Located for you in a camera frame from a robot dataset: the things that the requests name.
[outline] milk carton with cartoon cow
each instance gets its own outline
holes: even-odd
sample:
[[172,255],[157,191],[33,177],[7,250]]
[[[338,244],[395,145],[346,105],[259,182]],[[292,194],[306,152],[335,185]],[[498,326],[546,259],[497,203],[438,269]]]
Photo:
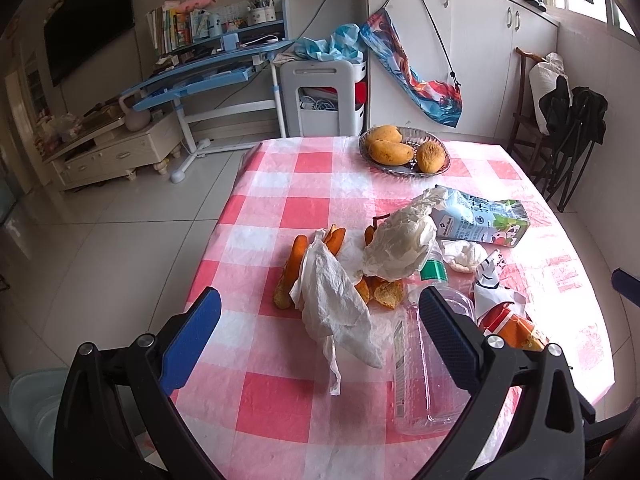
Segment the milk carton with cartoon cow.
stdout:
[[444,208],[431,211],[438,238],[469,240],[515,247],[530,225],[519,200],[486,200],[450,187],[445,189]]

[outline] colorful tote bag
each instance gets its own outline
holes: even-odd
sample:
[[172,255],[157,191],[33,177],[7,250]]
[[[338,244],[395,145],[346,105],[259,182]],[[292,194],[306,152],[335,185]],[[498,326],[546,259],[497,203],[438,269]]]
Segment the colorful tote bag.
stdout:
[[385,9],[389,0],[386,0],[380,10],[372,14],[366,23],[360,27],[360,37],[428,117],[437,123],[455,128],[462,113],[460,83],[456,79],[456,73],[453,71],[449,55],[444,43],[442,43],[442,38],[427,8],[427,4],[424,0],[422,2],[447,57],[454,85],[442,81],[423,81],[411,68],[396,28]]

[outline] desk leg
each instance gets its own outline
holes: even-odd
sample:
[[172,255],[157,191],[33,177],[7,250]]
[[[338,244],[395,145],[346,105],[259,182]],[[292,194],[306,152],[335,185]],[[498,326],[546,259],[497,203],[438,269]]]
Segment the desk leg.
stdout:
[[284,117],[282,115],[282,101],[280,100],[280,86],[278,86],[278,74],[276,72],[276,66],[273,61],[269,62],[271,65],[271,80],[273,81],[273,100],[276,103],[276,113],[278,115],[278,127],[280,128],[280,137],[283,139],[287,137],[284,127]]
[[184,162],[180,165],[180,168],[172,171],[171,173],[171,182],[177,184],[178,182],[184,180],[184,172],[187,171],[187,168],[191,165],[191,163],[196,160],[198,150],[202,150],[209,146],[211,144],[211,141],[209,139],[202,139],[196,146],[196,143],[193,140],[193,135],[191,134],[191,128],[189,127],[189,123],[184,116],[184,109],[182,108],[180,99],[174,99],[174,108],[175,114],[178,116],[178,122],[180,123],[182,134],[184,135],[184,140],[187,141],[187,147],[189,149],[189,155],[184,159]]
[[189,123],[187,119],[184,117],[184,107],[180,102],[180,99],[174,99],[174,108],[175,114],[178,116],[178,122],[180,123],[180,127],[182,128],[182,134],[184,135],[184,140],[187,141],[187,147],[190,153],[195,153],[197,150],[196,143],[193,140],[193,135],[191,134],[191,128],[189,127]]

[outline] green bottle label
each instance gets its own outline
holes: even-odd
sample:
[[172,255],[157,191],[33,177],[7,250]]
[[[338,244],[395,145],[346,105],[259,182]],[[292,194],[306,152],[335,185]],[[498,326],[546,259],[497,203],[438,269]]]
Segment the green bottle label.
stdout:
[[439,282],[448,282],[447,269],[444,264],[438,260],[427,260],[424,267],[420,271],[420,279],[426,280],[438,280]]

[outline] plastic tablecloth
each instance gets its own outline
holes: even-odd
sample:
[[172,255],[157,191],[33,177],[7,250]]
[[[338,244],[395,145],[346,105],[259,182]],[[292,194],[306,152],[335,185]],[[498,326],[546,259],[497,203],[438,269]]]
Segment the plastic tablecloth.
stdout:
[[[551,209],[500,146],[446,147],[451,166],[433,178],[372,168],[357,138],[268,140],[246,154],[188,297],[187,307],[205,286],[215,287],[222,316],[187,384],[172,395],[229,480],[412,478],[438,447],[442,436],[394,428],[391,348],[382,370],[338,349],[342,392],[332,397],[328,365],[300,313],[272,303],[296,235],[332,223],[361,234],[373,216],[436,184],[523,202],[531,226],[516,248],[501,248],[503,283],[528,297],[527,311],[561,344],[588,400],[597,402],[613,384],[600,308]],[[463,281],[451,277],[454,286]],[[503,411],[513,413],[516,402],[508,396]]]

